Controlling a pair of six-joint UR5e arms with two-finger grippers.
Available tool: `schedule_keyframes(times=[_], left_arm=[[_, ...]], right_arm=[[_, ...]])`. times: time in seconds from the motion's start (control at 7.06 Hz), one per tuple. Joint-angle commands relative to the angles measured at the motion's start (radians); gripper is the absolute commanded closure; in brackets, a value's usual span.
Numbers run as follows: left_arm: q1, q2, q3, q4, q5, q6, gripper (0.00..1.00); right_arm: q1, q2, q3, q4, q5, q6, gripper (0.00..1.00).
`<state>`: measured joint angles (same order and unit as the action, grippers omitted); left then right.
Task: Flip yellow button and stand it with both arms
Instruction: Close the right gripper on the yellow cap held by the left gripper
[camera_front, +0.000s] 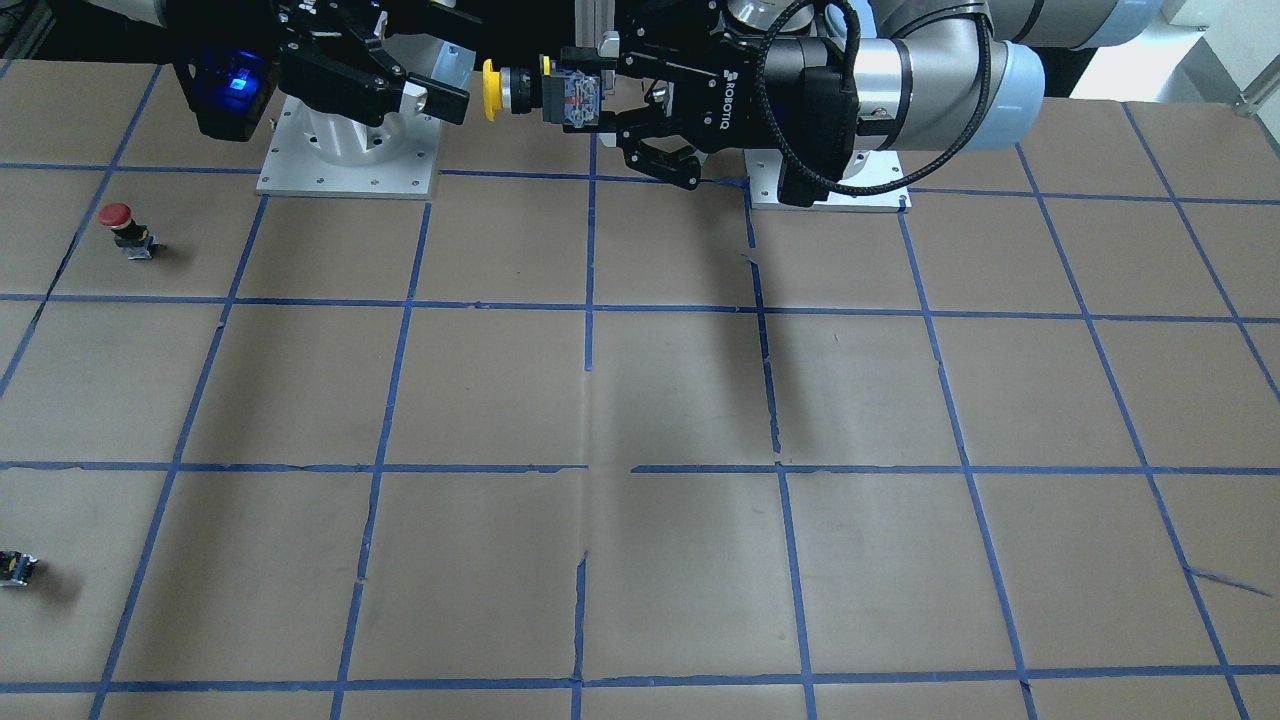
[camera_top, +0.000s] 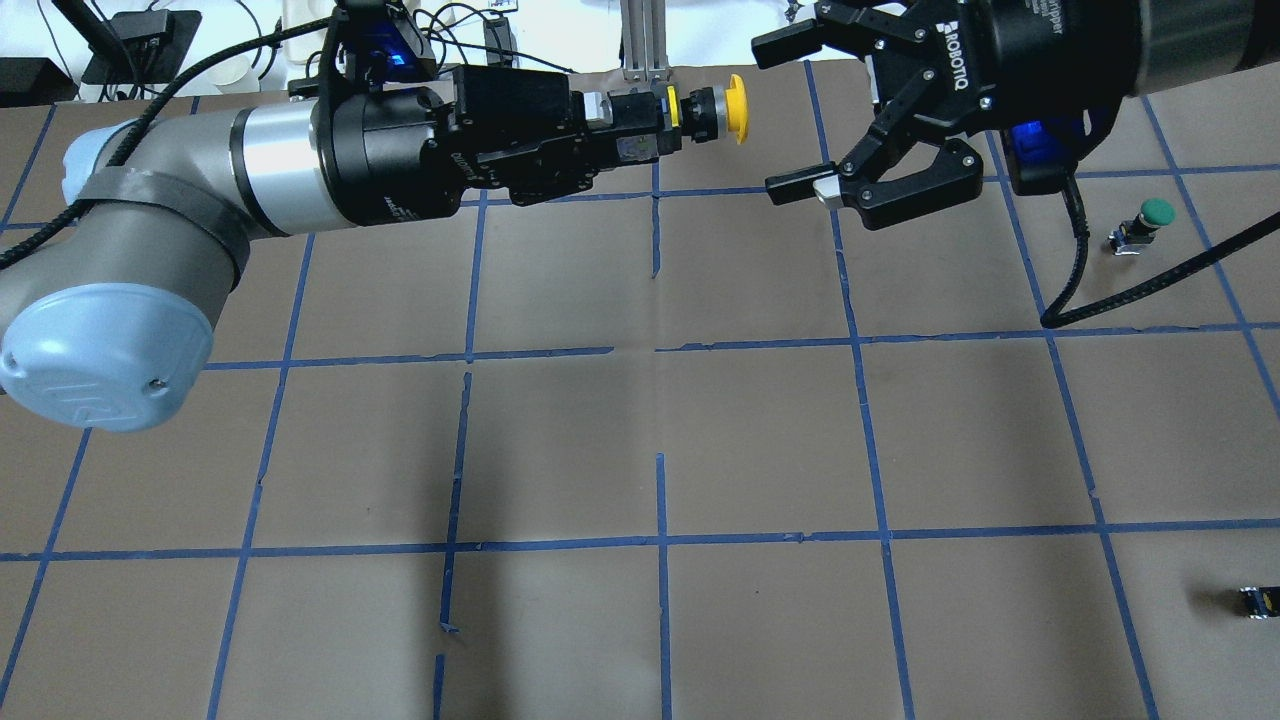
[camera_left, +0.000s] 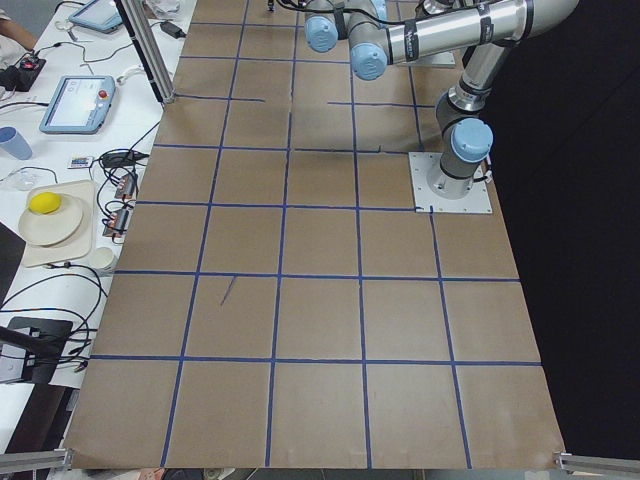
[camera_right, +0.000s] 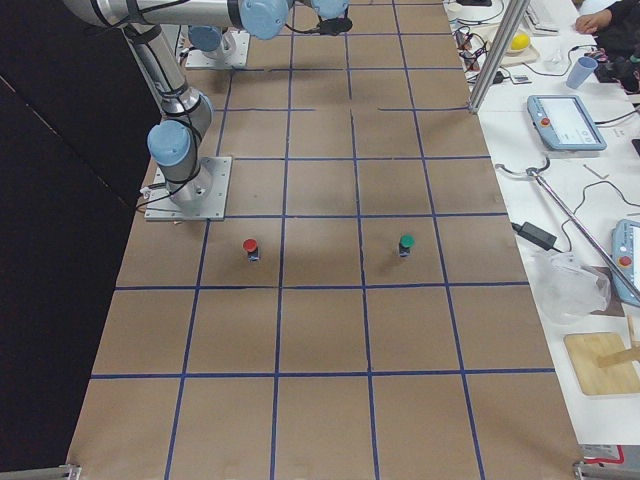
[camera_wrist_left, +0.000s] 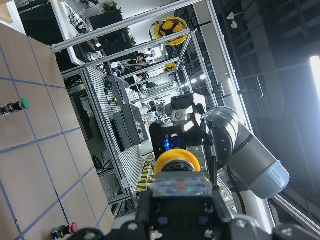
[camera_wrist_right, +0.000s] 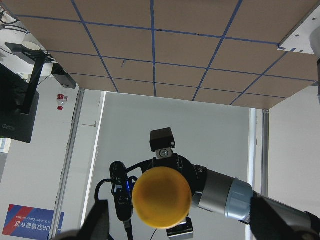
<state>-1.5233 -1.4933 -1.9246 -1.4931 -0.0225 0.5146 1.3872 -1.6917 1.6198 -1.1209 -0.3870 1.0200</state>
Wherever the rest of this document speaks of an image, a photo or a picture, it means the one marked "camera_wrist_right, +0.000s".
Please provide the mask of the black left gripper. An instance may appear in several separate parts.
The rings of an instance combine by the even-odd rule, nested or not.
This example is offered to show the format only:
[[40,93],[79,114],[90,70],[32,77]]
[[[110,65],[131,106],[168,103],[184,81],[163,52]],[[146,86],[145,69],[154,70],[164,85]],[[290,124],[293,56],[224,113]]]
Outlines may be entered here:
[[150,148],[156,153],[156,157],[137,163],[129,168],[129,173],[137,168],[144,173],[155,167],[167,167],[178,171],[187,180],[193,200],[200,200],[207,180],[207,168],[194,165],[185,157],[173,152],[176,142],[171,128],[162,128],[150,132]]

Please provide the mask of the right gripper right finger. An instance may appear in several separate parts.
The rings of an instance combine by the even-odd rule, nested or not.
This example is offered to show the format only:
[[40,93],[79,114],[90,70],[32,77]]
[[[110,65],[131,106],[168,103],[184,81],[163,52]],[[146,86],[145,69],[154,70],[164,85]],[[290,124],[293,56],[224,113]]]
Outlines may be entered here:
[[273,199],[256,196],[250,203],[250,230],[257,240],[318,240],[320,218]]

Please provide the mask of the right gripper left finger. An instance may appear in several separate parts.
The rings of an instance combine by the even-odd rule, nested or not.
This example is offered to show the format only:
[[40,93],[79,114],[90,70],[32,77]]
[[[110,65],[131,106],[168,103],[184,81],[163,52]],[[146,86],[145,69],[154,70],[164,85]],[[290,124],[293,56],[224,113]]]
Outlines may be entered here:
[[108,240],[110,218],[108,200],[98,200],[79,230],[70,230],[58,235],[59,240]]

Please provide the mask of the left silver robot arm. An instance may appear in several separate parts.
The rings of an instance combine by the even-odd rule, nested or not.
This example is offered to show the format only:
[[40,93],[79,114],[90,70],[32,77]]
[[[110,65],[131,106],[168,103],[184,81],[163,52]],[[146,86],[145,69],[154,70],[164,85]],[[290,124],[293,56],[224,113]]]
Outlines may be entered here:
[[151,131],[149,143],[156,157],[137,165],[142,174],[132,193],[133,208],[145,224],[158,229],[175,227],[195,205],[250,225],[256,237],[269,238],[271,229],[283,237],[319,234],[317,216],[262,196],[247,182],[194,165],[174,153],[170,128]]

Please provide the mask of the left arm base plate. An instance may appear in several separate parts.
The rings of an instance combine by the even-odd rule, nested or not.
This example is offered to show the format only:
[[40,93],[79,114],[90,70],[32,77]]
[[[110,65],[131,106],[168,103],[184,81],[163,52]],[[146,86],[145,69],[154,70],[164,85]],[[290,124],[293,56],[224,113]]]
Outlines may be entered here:
[[320,3],[318,2],[279,43],[278,50],[320,57]]

